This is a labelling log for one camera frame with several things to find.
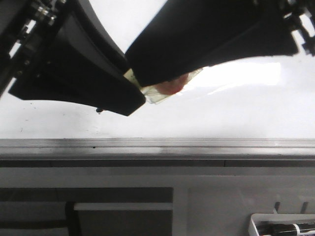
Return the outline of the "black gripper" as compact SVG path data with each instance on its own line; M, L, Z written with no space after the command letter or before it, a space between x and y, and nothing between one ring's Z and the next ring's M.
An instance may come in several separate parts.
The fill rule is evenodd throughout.
M129 116L146 99L88 0L0 3L0 88Z

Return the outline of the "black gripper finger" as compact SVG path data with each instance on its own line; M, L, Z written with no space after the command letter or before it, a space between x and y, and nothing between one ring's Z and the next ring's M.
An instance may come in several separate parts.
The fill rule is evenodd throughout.
M169 0L126 58L146 87L205 66L297 52L275 0Z

